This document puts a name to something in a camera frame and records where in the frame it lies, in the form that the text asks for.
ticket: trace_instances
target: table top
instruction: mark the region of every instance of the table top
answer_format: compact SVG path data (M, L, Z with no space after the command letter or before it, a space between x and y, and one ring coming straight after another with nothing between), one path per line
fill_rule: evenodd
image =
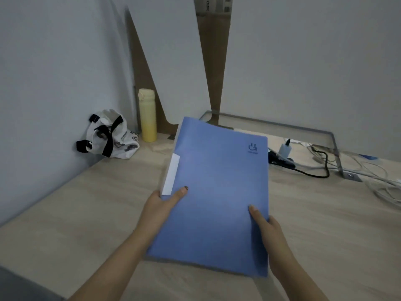
M71 296L135 227L159 188L173 141L140 142L129 160L103 159L0 228L0 265ZM283 139L269 137L279 148ZM301 145L295 161L314 165ZM342 157L346 167L356 163ZM390 178L401 164L380 160ZM401 298L401 211L364 183L269 170L270 211L296 258L330 300ZM142 261L123 300L286 300L274 276L251 279L177 263Z

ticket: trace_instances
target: white bag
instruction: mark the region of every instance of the white bag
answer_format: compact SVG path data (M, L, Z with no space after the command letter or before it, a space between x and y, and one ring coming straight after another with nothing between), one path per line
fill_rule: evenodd
M89 121L86 140L77 142L79 152L128 159L138 150L138 135L127 129L127 121L118 112L103 110Z

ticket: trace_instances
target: hand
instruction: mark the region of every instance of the hand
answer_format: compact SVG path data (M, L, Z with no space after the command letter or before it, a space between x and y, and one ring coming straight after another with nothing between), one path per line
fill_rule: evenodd
M151 244L162 228L171 209L187 194L187 192L188 187L182 187L166 201L160 198L159 191L153 191L150 195L143 207L138 224L134 230L135 233L138 233L138 235L144 239L146 247Z
M263 245L269 254L270 268L280 280L286 270L297 264L297 260L287 244L278 221L270 216L269 222L267 222L260 211L253 205L249 206L249 212L260 228Z

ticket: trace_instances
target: yellow bottle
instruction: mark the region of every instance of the yellow bottle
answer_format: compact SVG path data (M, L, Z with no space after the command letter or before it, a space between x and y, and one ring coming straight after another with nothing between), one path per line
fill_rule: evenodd
M141 116L142 139L153 142L157 139L156 103L153 90L139 89L139 114Z

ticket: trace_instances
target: logo on folder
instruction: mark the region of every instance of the logo on folder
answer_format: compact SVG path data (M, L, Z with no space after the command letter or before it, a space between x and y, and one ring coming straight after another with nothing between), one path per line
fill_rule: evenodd
M248 153L258 154L258 148L256 147L256 144L251 143L248 146L248 149L249 149Z

